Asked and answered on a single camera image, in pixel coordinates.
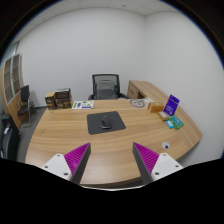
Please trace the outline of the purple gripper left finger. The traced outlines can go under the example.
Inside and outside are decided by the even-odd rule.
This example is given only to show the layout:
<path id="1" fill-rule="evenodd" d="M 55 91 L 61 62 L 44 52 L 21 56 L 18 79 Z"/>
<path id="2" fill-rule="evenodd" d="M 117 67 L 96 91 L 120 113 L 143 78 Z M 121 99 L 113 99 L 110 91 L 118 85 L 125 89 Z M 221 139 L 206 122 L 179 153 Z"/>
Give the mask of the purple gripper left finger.
<path id="1" fill-rule="evenodd" d="M 91 144 L 86 143 L 65 155 L 55 154 L 42 169 L 79 185 L 90 154 Z"/>

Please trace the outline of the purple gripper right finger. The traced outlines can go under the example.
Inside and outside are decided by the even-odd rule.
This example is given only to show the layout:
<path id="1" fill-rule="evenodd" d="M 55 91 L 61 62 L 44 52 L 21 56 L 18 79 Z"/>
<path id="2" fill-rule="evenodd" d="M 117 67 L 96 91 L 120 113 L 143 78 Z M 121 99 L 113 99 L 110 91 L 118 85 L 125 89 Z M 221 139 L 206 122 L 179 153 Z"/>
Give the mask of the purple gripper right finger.
<path id="1" fill-rule="evenodd" d="M 158 154 L 136 142 L 133 143 L 132 152 L 144 185 L 182 169 L 182 166 L 169 154 Z"/>

